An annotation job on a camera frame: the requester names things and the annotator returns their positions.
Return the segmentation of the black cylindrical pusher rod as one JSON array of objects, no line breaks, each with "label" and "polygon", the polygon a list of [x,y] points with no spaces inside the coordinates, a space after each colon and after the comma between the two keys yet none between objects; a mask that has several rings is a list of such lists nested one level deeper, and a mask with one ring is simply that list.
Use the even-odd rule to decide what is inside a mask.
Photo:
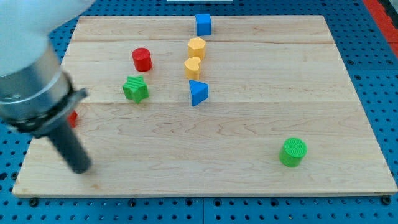
[{"label": "black cylindrical pusher rod", "polygon": [[74,173],[82,174],[89,170],[91,159],[71,127],[68,116],[61,119],[47,137]]}]

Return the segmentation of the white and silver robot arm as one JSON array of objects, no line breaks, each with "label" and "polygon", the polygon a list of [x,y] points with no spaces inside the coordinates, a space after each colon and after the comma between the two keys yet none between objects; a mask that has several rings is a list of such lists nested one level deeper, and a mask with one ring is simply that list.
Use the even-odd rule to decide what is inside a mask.
[{"label": "white and silver robot arm", "polygon": [[1,118],[13,130],[46,136],[77,174],[91,160],[67,120],[87,90],[76,90],[49,33],[94,0],[1,1]]}]

